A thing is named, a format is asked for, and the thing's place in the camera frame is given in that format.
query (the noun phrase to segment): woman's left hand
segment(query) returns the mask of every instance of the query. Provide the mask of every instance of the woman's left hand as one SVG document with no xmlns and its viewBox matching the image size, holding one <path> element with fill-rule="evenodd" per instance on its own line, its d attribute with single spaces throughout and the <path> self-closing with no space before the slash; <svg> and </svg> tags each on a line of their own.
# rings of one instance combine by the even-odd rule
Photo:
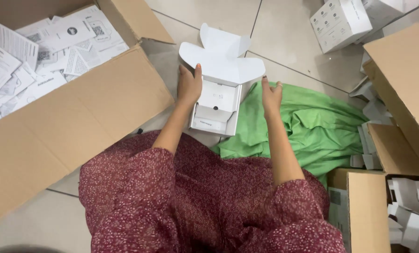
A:
<svg viewBox="0 0 419 253">
<path fill-rule="evenodd" d="M 194 75 L 180 65 L 180 79 L 178 81 L 178 100 L 177 106 L 184 106 L 185 108 L 191 108 L 199 100 L 202 93 L 202 67 L 200 63 L 195 67 Z"/>
</svg>

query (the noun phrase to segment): open white box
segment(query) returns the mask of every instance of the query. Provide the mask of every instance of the open white box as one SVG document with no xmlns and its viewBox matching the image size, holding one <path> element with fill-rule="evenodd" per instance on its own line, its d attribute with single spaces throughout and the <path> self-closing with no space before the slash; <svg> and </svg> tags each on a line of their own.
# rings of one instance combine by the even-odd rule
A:
<svg viewBox="0 0 419 253">
<path fill-rule="evenodd" d="M 262 76 L 266 71 L 264 63 L 258 58 L 238 58 L 250 46 L 247 35 L 238 36 L 203 23 L 200 38 L 204 48 L 183 42 L 179 50 L 190 66 L 202 66 L 202 94 L 189 127 L 222 137 L 234 136 L 242 84 Z"/>
</svg>

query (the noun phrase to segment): box label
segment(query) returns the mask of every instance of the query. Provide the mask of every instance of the box label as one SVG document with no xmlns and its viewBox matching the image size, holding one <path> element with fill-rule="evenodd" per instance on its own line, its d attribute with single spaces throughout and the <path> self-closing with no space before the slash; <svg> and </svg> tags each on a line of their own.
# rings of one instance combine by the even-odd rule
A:
<svg viewBox="0 0 419 253">
<path fill-rule="evenodd" d="M 328 187 L 330 210 L 328 222 L 342 233 L 345 250 L 352 252 L 350 244 L 350 221 L 348 217 L 348 194 L 346 190 Z"/>
</svg>

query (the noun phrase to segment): tile grout line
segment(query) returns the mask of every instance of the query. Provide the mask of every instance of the tile grout line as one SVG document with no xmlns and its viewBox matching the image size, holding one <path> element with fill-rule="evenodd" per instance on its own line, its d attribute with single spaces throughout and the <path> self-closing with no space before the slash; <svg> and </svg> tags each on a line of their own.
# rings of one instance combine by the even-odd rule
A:
<svg viewBox="0 0 419 253">
<path fill-rule="evenodd" d="M 288 67 L 288 66 L 284 66 L 283 64 L 278 63 L 278 62 L 276 62 L 276 61 L 274 61 L 274 60 L 272 60 L 272 59 L 269 59 L 269 58 L 267 58 L 267 57 L 264 57 L 264 56 L 262 56 L 262 55 L 259 55 L 259 54 L 257 54 L 257 53 L 254 53 L 254 52 L 252 52 L 252 51 L 250 51 L 250 50 L 247 50 L 247 52 L 250 52 L 250 53 L 252 53 L 252 54 L 254 54 L 254 55 L 257 55 L 257 56 L 261 56 L 261 57 L 263 57 L 264 59 L 266 59 L 266 60 L 268 60 L 268 61 L 271 61 L 271 62 L 273 62 L 273 63 L 276 63 L 276 64 L 278 64 L 278 65 L 280 65 L 280 66 L 283 66 L 283 67 L 285 67 L 285 68 L 287 68 L 287 69 L 290 69 L 290 70 L 292 70 L 292 71 L 295 71 L 295 72 L 297 72 L 297 73 L 299 73 L 299 74 L 302 74 L 302 75 L 304 75 L 304 76 L 306 76 L 306 77 L 309 77 L 309 78 L 311 78 L 311 79 L 314 79 L 314 80 L 316 80 L 316 81 L 318 81 L 318 82 L 321 82 L 321 83 L 323 83 L 323 84 L 326 84 L 326 85 L 328 85 L 328 86 L 330 86 L 330 87 L 332 87 L 332 88 L 335 88 L 335 89 L 337 89 L 337 90 L 340 90 L 340 91 L 345 92 L 345 93 L 347 93 L 347 94 L 348 94 L 348 92 L 347 92 L 347 91 L 345 91 L 345 90 L 339 89 L 338 87 L 335 87 L 335 86 L 333 86 L 333 85 L 331 85 L 331 84 L 328 84 L 328 83 L 326 83 L 326 82 L 322 82 L 322 81 L 320 81 L 320 80 L 318 80 L 318 79 L 316 79 L 316 78 L 313 78 L 313 77 L 311 77 L 311 76 L 308 76 L 307 74 L 302 73 L 302 72 L 300 72 L 300 71 L 297 71 L 297 70 L 295 70 L 295 69 L 293 69 L 293 68 L 290 68 L 290 67 Z"/>
<path fill-rule="evenodd" d="M 59 194 L 64 194 L 64 195 L 67 195 L 67 196 L 70 196 L 70 197 L 74 197 L 74 198 L 79 198 L 77 195 L 73 195 L 73 194 L 70 194 L 70 193 L 61 192 L 61 191 L 58 191 L 58 190 L 53 190 L 53 189 L 50 189 L 50 188 L 47 188 L 46 190 L 47 191 L 56 192 L 56 193 L 59 193 Z"/>
<path fill-rule="evenodd" d="M 259 9 L 261 8 L 261 3 L 263 3 L 263 0 L 261 0 L 261 2 L 259 2 L 258 11 L 257 11 L 257 13 L 256 13 L 255 22 L 253 23 L 253 28 L 252 28 L 252 32 L 251 32 L 251 34 L 250 34 L 250 38 L 251 38 L 251 37 L 252 37 L 252 35 L 253 35 L 253 30 L 254 30 L 254 28 L 255 28 L 256 19 L 258 18 Z M 184 25 L 186 25 L 186 26 L 192 27 L 192 28 L 197 29 L 197 30 L 199 30 L 199 31 L 200 31 L 200 29 L 196 28 L 195 26 L 192 26 L 192 25 L 190 25 L 190 24 L 187 24 L 187 23 L 185 23 L 185 22 L 183 22 L 183 21 L 181 21 L 181 20 L 178 20 L 178 19 L 176 19 L 176 18 L 173 18 L 173 17 L 171 17 L 171 16 L 169 16 L 169 15 L 166 15 L 166 14 L 164 14 L 164 13 L 162 13 L 162 12 L 159 12 L 159 11 L 157 11 L 157 10 L 154 10 L 154 9 L 151 9 L 151 10 L 153 10 L 154 12 L 157 12 L 157 13 L 159 13 L 159 14 L 161 14 L 161 15 L 164 15 L 164 16 L 166 16 L 166 17 L 170 18 L 170 19 L 173 19 L 173 20 L 175 20 L 175 21 L 178 21 L 178 22 L 180 22 L 180 23 L 182 23 L 182 24 L 184 24 Z M 252 52 L 252 51 L 250 51 L 250 50 L 247 50 L 247 52 L 246 52 L 246 53 L 245 53 L 245 55 L 244 55 L 244 58 L 247 56 L 247 53 L 248 53 L 248 52 L 250 52 L 250 53 L 252 53 L 252 54 L 254 54 L 254 55 L 257 55 L 257 56 L 263 57 L 263 58 L 264 58 L 264 59 L 266 59 L 266 60 L 269 60 L 269 61 L 271 61 L 271 62 L 273 62 L 273 63 L 276 63 L 276 64 L 278 64 L 278 65 L 280 65 L 280 66 L 283 66 L 283 67 L 285 67 L 285 68 L 287 68 L 287 69 L 290 69 L 290 70 L 292 70 L 292 71 L 295 71 L 295 72 L 297 72 L 297 73 L 299 73 L 299 74 L 302 74 L 302 75 L 304 75 L 304 76 L 306 76 L 306 77 L 312 78 L 312 79 L 314 79 L 314 80 L 316 80 L 316 81 L 318 81 L 318 82 L 321 82 L 321 83 L 323 83 L 323 84 L 326 84 L 326 85 L 328 85 L 328 86 L 330 86 L 330 87 L 332 87 L 332 88 L 335 88 L 335 89 L 337 89 L 337 90 L 340 90 L 340 91 L 345 92 L 345 93 L 347 93 L 347 94 L 348 94 L 348 92 L 347 92 L 347 91 L 345 91 L 345 90 L 339 89 L 339 88 L 337 88 L 337 87 L 335 87 L 335 86 L 333 86 L 333 85 L 331 85 L 331 84 L 328 84 L 328 83 L 326 83 L 326 82 L 322 82 L 322 81 L 320 81 L 320 80 L 318 80 L 318 79 L 316 79 L 316 78 L 313 78 L 313 77 L 311 77 L 311 76 L 308 76 L 308 75 L 307 75 L 307 74 L 305 74 L 305 73 L 302 73 L 302 72 L 300 72 L 300 71 L 297 71 L 297 70 L 295 70 L 295 69 L 292 69 L 292 68 L 290 68 L 290 67 L 288 67 L 288 66 L 284 66 L 284 65 L 283 65 L 283 64 L 281 64 L 281 63 L 278 63 L 278 62 L 276 62 L 276 61 L 274 61 L 274 60 L 272 60 L 272 59 L 269 59 L 269 58 L 267 58 L 267 57 L 264 57 L 264 56 L 262 56 L 262 55 L 256 54 L 256 53 L 254 53 L 254 52 Z"/>
<path fill-rule="evenodd" d="M 256 20 L 258 19 L 259 9 L 261 9 L 261 4 L 263 3 L 263 0 L 259 2 L 258 11 L 256 12 L 255 21 L 253 22 L 252 32 L 250 33 L 250 38 L 252 38 L 253 30 L 255 29 Z"/>
<path fill-rule="evenodd" d="M 182 24 L 184 24 L 184 25 L 186 25 L 186 26 L 190 26 L 190 27 L 195 28 L 195 29 L 197 29 L 197 30 L 199 30 L 199 31 L 200 31 L 200 29 L 196 28 L 195 26 L 191 26 L 190 24 L 187 24 L 187 23 L 185 23 L 185 22 L 183 22 L 183 21 L 181 21 L 181 20 L 178 20 L 178 19 L 176 19 L 176 18 L 172 18 L 171 16 L 166 15 L 166 14 L 164 14 L 164 13 L 162 13 L 162 12 L 157 11 L 157 10 L 154 10 L 154 9 L 151 9 L 151 10 L 153 10 L 154 12 L 157 12 L 157 13 L 159 13 L 159 14 L 161 14 L 161 15 L 164 15 L 164 16 L 166 16 L 166 17 L 168 17 L 168 18 L 171 18 L 171 19 L 173 19 L 173 20 L 175 20 L 175 21 L 178 21 L 178 22 L 180 22 L 180 23 L 182 23 Z"/>
</svg>

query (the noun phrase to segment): woman's right hand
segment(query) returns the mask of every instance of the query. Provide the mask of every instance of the woman's right hand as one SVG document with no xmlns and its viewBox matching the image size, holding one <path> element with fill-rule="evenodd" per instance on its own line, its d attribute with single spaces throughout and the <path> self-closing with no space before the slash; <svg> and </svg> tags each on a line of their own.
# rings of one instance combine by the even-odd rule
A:
<svg viewBox="0 0 419 253">
<path fill-rule="evenodd" d="M 277 82 L 276 87 L 269 86 L 267 76 L 263 76 L 261 85 L 263 86 L 264 118 L 266 118 L 266 120 L 271 117 L 281 118 L 280 106 L 281 98 L 283 97 L 283 84 Z"/>
</svg>

